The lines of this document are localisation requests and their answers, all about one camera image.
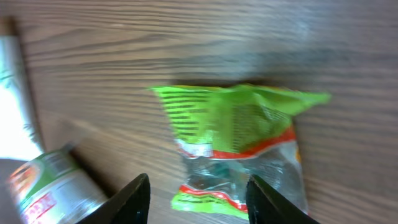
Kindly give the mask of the white tube with gold cap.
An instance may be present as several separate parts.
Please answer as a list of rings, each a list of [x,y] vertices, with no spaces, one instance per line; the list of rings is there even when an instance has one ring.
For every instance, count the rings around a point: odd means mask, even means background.
[[[1,158],[30,161],[43,153],[16,35],[1,35]]]

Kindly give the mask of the cup noodles container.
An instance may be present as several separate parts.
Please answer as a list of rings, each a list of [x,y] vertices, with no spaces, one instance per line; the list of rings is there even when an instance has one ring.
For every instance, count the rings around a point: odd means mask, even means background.
[[[108,198],[66,144],[18,167],[6,184],[25,224],[78,223]]]

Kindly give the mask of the colourful candy bag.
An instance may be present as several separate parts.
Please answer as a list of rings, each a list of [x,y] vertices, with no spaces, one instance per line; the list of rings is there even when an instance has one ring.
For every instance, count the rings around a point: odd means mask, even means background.
[[[258,85],[155,86],[187,178],[175,210],[248,217],[246,185],[258,175],[308,212],[294,116],[330,100],[327,93]]]

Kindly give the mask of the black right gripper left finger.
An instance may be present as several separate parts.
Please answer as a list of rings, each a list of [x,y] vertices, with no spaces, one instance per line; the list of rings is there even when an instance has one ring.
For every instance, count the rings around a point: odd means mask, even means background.
[[[142,173],[78,224],[147,224],[149,207],[149,176]]]

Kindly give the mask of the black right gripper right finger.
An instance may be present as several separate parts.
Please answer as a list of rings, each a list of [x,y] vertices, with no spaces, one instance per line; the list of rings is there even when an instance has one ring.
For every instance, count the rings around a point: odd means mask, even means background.
[[[248,180],[246,205],[250,224],[319,224],[258,175]]]

